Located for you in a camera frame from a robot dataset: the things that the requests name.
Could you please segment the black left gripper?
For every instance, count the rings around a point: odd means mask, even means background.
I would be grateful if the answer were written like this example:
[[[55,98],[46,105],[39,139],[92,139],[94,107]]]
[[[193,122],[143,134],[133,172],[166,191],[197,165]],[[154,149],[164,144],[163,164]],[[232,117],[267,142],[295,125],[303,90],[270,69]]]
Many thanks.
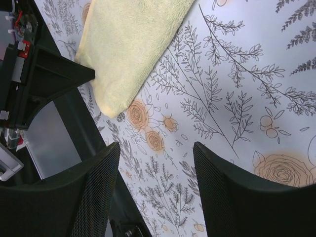
[[[2,0],[19,35],[0,60],[0,126],[27,130],[48,103],[95,78],[95,71],[35,44],[40,16],[34,0]]]

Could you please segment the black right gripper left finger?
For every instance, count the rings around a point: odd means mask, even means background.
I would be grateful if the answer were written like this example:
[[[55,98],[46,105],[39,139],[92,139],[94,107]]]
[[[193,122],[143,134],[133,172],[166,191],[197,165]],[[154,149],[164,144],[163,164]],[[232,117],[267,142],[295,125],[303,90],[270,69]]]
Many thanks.
[[[113,142],[34,184],[0,188],[2,237],[103,237],[119,166]]]

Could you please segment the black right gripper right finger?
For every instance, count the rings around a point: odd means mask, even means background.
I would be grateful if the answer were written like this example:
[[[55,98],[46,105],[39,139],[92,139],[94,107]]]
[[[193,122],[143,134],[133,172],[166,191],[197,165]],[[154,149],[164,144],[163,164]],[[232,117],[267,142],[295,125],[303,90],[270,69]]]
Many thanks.
[[[261,178],[200,142],[193,155],[208,236],[315,236],[315,185],[297,188]]]

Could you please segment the green yellow cloth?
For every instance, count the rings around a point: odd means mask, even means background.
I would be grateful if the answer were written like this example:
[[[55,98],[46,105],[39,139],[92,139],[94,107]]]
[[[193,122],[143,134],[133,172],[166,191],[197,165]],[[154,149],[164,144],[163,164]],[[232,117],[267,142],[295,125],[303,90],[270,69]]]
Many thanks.
[[[95,71],[100,111],[125,111],[170,45],[191,0],[93,0],[75,61]]]

